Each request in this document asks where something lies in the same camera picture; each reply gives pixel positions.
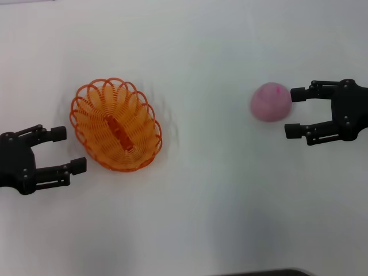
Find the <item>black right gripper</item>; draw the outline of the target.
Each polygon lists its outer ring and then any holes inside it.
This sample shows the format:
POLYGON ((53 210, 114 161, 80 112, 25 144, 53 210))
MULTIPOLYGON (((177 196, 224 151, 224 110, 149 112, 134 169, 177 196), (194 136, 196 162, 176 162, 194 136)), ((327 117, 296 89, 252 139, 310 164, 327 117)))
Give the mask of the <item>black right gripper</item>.
POLYGON ((306 138, 307 145, 333 141, 353 141, 367 128, 367 87, 353 79, 340 82, 311 81, 310 86, 290 90, 292 102, 331 99, 332 121, 317 124, 285 124, 287 139, 306 138))

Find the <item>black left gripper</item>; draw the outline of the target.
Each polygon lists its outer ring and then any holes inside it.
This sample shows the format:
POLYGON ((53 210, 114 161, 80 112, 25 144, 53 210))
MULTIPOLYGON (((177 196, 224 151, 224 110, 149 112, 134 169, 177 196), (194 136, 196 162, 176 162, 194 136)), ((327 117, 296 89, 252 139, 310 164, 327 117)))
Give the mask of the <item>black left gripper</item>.
POLYGON ((16 133, 1 134, 1 187, 14 188, 25 196, 36 190, 69 186, 71 175, 87 171, 85 157, 71 160, 67 164, 36 170, 35 155, 27 145, 66 139, 67 130, 64 126, 48 131, 42 125, 36 125, 16 133))

